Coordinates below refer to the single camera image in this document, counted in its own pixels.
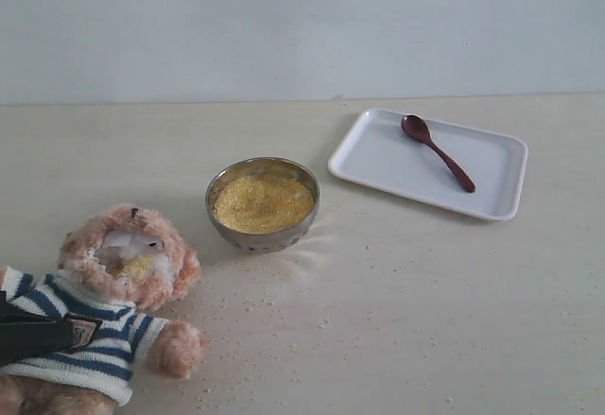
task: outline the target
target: table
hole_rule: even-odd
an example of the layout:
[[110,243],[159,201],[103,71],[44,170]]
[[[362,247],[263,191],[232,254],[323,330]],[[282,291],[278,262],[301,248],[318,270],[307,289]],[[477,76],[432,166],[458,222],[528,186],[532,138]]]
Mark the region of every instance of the table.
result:
[[[332,177],[371,107],[523,139],[517,216],[487,223]],[[187,381],[136,372],[118,414],[603,413],[604,114],[604,94],[5,107],[0,259],[48,271],[67,232],[122,201],[160,209],[198,250],[202,281],[157,314],[195,323],[211,352]],[[203,196],[260,155],[309,167],[321,207],[298,245],[248,256]]]

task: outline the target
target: rectangular tray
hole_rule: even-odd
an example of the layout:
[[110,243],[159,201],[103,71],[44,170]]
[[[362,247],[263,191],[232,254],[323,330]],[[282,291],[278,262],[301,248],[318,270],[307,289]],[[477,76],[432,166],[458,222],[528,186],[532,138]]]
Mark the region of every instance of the rectangular tray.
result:
[[518,210],[527,145],[512,136],[425,119],[435,143],[475,183],[465,192],[439,156],[401,129],[404,114],[372,109],[359,115],[330,158],[330,172],[403,198],[490,221]]

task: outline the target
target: teddy bear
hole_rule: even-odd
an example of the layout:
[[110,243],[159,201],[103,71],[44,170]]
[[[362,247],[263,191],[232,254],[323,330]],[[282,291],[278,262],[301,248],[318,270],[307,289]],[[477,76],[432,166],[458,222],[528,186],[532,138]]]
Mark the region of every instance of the teddy bear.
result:
[[182,299],[200,275],[197,253],[170,220],[129,203],[66,235],[53,273],[36,281],[0,268],[11,305],[71,320],[75,342],[0,368],[0,415],[113,414],[130,400],[137,363],[164,378],[190,377],[207,341],[191,324],[149,312]]

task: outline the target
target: striped sweater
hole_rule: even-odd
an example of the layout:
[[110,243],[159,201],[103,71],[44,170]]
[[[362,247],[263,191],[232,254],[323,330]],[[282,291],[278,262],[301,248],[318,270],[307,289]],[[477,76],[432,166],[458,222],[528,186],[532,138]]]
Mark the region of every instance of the striped sweater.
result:
[[10,303],[32,314],[102,321],[93,341],[84,348],[22,359],[1,367],[0,373],[95,389],[119,406],[130,400],[132,366],[145,359],[166,319],[138,313],[134,303],[101,301],[72,282],[64,270],[47,274],[36,283],[32,275],[8,268],[0,290],[7,292]]

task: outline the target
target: spilled cornmeal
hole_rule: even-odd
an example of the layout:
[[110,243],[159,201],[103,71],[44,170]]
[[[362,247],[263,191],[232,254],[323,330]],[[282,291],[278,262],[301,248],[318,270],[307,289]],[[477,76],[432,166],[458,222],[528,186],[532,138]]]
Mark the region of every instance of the spilled cornmeal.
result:
[[313,205],[311,192],[298,181],[249,175],[223,188],[215,213],[218,221],[241,233],[275,233],[302,221]]

